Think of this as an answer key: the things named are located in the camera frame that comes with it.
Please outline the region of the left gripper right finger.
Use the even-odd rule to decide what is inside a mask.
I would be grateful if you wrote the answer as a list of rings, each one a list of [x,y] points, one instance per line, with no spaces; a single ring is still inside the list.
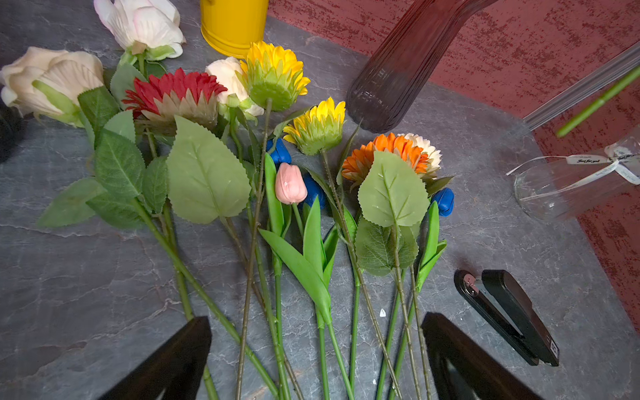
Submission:
[[[540,398],[441,313],[427,313],[422,330],[440,399]]]

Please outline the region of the large yellow sunflower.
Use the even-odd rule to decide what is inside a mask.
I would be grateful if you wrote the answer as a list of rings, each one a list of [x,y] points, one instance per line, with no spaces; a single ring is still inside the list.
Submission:
[[[289,109],[295,104],[298,96],[305,95],[307,93],[308,80],[303,76],[303,63],[298,60],[295,52],[265,42],[256,42],[250,45],[245,60],[241,62],[241,69],[242,71],[238,73],[238,78],[247,90],[249,98],[256,105],[265,109],[265,126],[261,141],[258,141],[250,126],[246,126],[250,140],[250,155],[252,156],[255,172],[250,176],[253,194],[249,198],[247,207],[250,245],[248,246],[247,255],[247,284],[243,308],[237,394],[241,393],[243,387],[244,360],[248,356],[247,336],[250,303],[252,295],[255,294],[258,301],[264,306],[277,360],[279,381],[276,384],[274,397],[276,399],[290,399],[291,393],[286,357],[281,335],[278,333],[278,324],[273,314],[273,306],[270,303],[270,296],[268,294],[263,295],[263,291],[254,286],[254,278],[255,273],[264,272],[262,267],[263,257],[259,254],[258,225],[260,224],[260,212],[265,196],[264,176],[266,167],[264,166],[264,158],[270,135],[270,115],[272,111],[282,112]]]

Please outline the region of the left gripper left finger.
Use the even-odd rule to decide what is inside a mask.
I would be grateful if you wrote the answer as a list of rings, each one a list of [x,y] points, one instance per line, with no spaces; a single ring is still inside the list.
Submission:
[[[195,399],[211,341],[208,318],[193,318],[101,398]]]

